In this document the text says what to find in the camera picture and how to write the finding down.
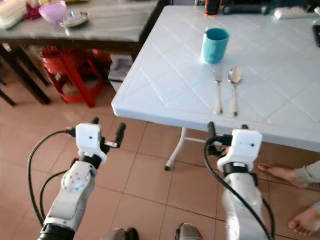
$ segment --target gray pants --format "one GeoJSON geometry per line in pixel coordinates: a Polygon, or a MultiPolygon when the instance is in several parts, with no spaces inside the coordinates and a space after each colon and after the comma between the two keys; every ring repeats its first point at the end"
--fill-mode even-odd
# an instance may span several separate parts
{"type": "MultiPolygon", "coordinates": [[[[298,179],[304,184],[320,183],[320,160],[294,171],[298,179]]],[[[320,214],[320,201],[315,204],[315,207],[320,214]]]]}

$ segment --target tiled floor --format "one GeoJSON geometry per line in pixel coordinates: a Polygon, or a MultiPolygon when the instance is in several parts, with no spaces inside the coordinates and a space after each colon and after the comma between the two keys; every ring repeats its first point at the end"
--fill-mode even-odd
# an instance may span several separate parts
{"type": "MultiPolygon", "coordinates": [[[[114,138],[119,123],[125,122],[127,129],[121,148],[111,150],[107,163],[98,170],[96,187],[76,239],[92,240],[113,228],[136,227],[142,240],[169,240],[182,222],[195,224],[206,240],[226,239],[226,218],[220,202],[223,188],[204,167],[201,143],[186,142],[174,169],[164,171],[164,164],[178,142],[180,128],[115,117],[110,106],[114,94],[107,88],[98,98],[97,107],[88,109],[82,104],[65,104],[53,87],[43,87],[52,99],[50,105],[43,106],[16,82],[15,76],[7,74],[4,80],[8,87],[1,87],[17,106],[12,108],[0,100],[1,240],[34,240],[41,229],[31,207],[26,176],[28,154],[35,143],[52,131],[90,121],[93,116],[100,118],[107,139],[114,138]]],[[[187,134],[206,136],[194,130],[187,134]]],[[[76,156],[73,138],[61,135],[46,142],[32,166],[36,192],[48,175],[68,168],[76,156]]],[[[319,158],[318,153],[264,143],[257,162],[272,161],[297,168],[319,158]]],[[[210,160],[215,166],[217,158],[210,160]]],[[[275,214],[276,239],[319,239],[319,235],[305,237],[287,228],[291,218],[320,200],[319,185],[297,189],[255,171],[262,195],[275,214]]],[[[57,177],[45,190],[45,211],[59,185],[57,177]]]]}

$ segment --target bottle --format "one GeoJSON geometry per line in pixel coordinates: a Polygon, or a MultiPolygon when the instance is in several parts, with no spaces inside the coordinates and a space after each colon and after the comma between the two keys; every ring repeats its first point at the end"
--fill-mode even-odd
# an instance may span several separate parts
{"type": "Polygon", "coordinates": [[[205,15],[207,17],[217,16],[221,0],[205,0],[205,15]]]}

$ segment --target metal spoon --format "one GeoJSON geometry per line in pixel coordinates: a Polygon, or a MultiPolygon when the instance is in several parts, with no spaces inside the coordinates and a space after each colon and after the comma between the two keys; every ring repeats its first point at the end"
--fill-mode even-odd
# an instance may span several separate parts
{"type": "Polygon", "coordinates": [[[228,81],[233,86],[233,97],[232,97],[232,116],[238,115],[238,107],[236,100],[236,85],[242,81],[242,71],[238,66],[233,66],[228,74],[228,81]]]}
{"type": "Polygon", "coordinates": [[[222,73],[223,73],[223,66],[220,64],[217,66],[215,70],[215,78],[214,81],[216,82],[216,90],[217,90],[217,95],[218,99],[216,102],[216,107],[215,107],[215,113],[216,114],[222,114],[222,105],[221,105],[221,93],[220,93],[220,83],[222,81],[222,73]]]}

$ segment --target power strip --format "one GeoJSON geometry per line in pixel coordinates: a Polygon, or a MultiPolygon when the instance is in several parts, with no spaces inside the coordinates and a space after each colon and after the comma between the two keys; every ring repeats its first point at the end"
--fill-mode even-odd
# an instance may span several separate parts
{"type": "Polygon", "coordinates": [[[318,16],[315,12],[306,12],[301,6],[278,7],[273,15],[276,19],[310,18],[318,16]]]}

